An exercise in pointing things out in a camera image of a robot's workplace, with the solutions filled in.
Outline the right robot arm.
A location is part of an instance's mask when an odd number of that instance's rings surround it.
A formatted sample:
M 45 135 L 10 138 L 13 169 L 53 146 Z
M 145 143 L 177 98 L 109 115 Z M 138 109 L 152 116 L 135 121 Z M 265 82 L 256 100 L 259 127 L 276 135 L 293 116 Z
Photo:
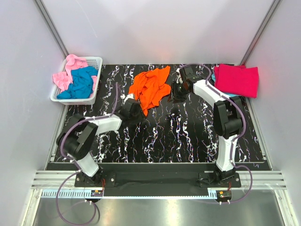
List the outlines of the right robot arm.
M 246 120 L 241 109 L 240 97 L 230 97 L 210 84 L 211 70 L 207 66 L 204 68 L 209 72 L 206 79 L 195 74 L 190 65 L 178 68 L 178 77 L 171 84 L 168 101 L 184 102 L 187 94 L 193 93 L 213 108 L 214 131 L 219 137 L 218 156 L 214 171 L 199 181 L 206 185 L 216 184 L 222 187 L 235 176 L 235 149 L 237 140 L 245 133 Z

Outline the folded light blue t shirt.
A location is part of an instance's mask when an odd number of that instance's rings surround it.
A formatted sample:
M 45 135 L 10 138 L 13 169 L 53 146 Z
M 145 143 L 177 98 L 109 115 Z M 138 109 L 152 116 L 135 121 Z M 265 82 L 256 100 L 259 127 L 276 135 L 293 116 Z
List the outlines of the folded light blue t shirt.
M 214 74 L 214 73 L 211 75 L 211 80 L 213 81 L 213 86 L 214 86 L 216 89 L 218 89 L 218 88 L 216 87 L 216 77 L 215 77 L 215 74 Z M 231 93 L 227 93 L 227 92 L 224 92 L 224 91 L 223 91 L 223 93 L 226 94 L 226 95 L 228 95 L 229 97 L 236 97 L 236 96 L 238 96 L 238 95 L 236 95 L 236 94 L 231 94 Z

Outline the orange t shirt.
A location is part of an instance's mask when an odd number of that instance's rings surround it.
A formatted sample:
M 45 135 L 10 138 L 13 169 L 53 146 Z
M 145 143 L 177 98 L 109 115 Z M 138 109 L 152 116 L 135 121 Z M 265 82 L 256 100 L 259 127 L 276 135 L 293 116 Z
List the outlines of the orange t shirt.
M 166 84 L 169 73 L 170 66 L 166 66 L 163 69 L 157 68 L 135 76 L 129 94 L 133 94 L 135 100 L 140 101 L 145 116 L 148 115 L 149 109 L 158 107 L 161 99 L 170 94 L 171 86 Z

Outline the folded magenta t shirt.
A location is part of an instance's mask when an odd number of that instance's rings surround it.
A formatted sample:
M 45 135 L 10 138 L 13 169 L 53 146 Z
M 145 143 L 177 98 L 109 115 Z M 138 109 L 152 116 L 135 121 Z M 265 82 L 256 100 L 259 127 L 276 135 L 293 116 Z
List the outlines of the folded magenta t shirt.
M 215 87 L 224 93 L 257 98 L 259 87 L 258 67 L 221 64 L 214 68 Z

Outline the white plastic basket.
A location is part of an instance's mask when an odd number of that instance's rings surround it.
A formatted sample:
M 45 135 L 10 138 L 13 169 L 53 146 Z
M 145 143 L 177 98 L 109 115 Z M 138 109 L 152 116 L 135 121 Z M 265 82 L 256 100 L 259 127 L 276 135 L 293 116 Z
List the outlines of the white plastic basket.
M 78 57 L 70 54 L 61 71 L 53 74 L 53 102 L 63 105 L 92 105 L 100 83 L 103 59 L 98 56 Z

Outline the aluminium front rail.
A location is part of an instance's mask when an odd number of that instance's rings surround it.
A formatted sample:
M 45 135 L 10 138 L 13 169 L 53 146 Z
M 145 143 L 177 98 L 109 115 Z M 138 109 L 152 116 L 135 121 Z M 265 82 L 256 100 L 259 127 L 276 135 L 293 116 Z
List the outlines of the aluminium front rail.
M 74 171 L 37 171 L 32 183 L 32 188 L 58 188 L 59 185 Z M 191 185 L 204 186 L 206 188 L 247 189 L 251 183 L 250 174 L 247 171 L 238 171 L 237 175 L 220 183 L 205 181 L 210 171 L 112 171 L 103 172 L 105 187 L 117 187 L 121 185 Z M 252 189 L 286 189 L 286 185 L 280 171 L 253 171 Z M 67 188 L 91 186 L 84 182 L 83 176 L 72 176 L 65 184 Z

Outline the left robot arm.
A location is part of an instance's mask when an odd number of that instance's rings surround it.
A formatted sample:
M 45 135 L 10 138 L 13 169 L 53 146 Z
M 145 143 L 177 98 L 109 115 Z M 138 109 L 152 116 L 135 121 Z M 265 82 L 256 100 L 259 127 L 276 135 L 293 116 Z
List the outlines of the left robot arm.
M 127 97 L 123 105 L 114 108 L 109 115 L 90 118 L 81 114 L 73 115 L 57 137 L 56 144 L 61 154 L 74 162 L 85 181 L 91 186 L 98 186 L 104 182 L 104 178 L 103 170 L 90 153 L 95 137 L 130 124 L 137 124 L 144 118 L 139 101 Z

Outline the pink t shirt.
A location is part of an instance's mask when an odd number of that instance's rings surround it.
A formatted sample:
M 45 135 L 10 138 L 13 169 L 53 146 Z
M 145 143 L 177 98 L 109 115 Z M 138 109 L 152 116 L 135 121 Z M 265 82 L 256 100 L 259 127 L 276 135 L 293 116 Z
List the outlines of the pink t shirt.
M 88 67 L 87 60 L 85 58 L 69 54 L 66 57 L 65 71 L 52 75 L 54 84 L 61 92 L 67 90 L 69 85 L 73 82 L 71 71 L 84 67 Z

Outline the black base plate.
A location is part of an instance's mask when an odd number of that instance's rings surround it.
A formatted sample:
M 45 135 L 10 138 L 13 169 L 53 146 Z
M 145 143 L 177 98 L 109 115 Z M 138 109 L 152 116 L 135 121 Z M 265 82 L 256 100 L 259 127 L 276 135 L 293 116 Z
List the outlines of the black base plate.
M 210 189 L 240 188 L 240 177 L 212 182 L 213 163 L 101 163 L 96 182 L 80 173 L 76 187 L 99 188 L 104 185 L 105 197 L 191 197 L 207 195 Z

